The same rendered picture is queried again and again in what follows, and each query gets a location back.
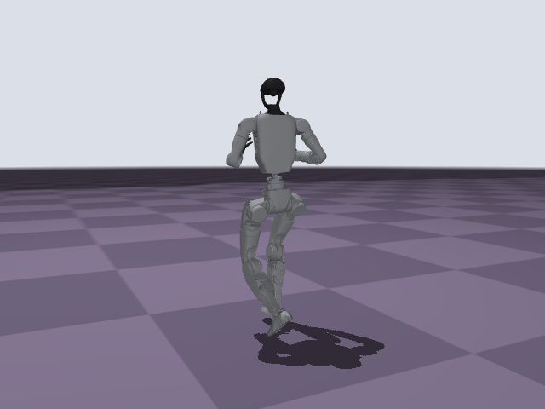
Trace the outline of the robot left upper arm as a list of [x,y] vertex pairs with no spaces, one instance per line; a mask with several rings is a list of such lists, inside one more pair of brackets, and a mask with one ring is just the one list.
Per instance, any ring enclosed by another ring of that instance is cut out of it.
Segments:
[[239,168],[243,160],[241,153],[244,150],[247,140],[249,139],[248,134],[255,130],[256,122],[257,117],[253,117],[245,118],[239,123],[237,132],[232,142],[232,151],[227,160],[227,165],[234,168]]

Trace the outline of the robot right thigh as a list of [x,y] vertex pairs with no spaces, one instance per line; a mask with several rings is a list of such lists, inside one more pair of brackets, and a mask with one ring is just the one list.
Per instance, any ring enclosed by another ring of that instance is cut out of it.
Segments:
[[292,208],[289,211],[276,213],[272,223],[269,243],[266,248],[268,259],[278,261],[283,255],[282,242],[295,221],[295,217],[304,212],[306,206],[296,193],[291,193]]

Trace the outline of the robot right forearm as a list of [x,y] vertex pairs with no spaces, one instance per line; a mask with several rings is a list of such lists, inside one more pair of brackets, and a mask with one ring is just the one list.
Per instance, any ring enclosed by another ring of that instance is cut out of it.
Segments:
[[312,151],[295,151],[295,161],[301,161],[301,162],[307,162],[308,164],[312,164],[311,161],[311,155]]

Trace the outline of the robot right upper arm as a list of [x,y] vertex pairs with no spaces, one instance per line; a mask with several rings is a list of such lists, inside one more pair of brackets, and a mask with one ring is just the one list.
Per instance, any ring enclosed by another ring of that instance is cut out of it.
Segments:
[[311,130],[310,124],[303,118],[295,118],[295,121],[296,134],[301,136],[306,146],[313,152],[311,155],[312,163],[321,164],[326,160],[326,153]]

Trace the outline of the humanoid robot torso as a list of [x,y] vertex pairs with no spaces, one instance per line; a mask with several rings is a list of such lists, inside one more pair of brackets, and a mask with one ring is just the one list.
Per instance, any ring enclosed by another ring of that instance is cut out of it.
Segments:
[[252,132],[260,172],[272,173],[272,177],[266,178],[267,189],[262,190],[261,196],[268,201],[267,214],[276,214],[292,208],[291,190],[278,174],[290,172],[295,161],[296,121],[289,112],[285,115],[267,112],[256,115],[256,128]]

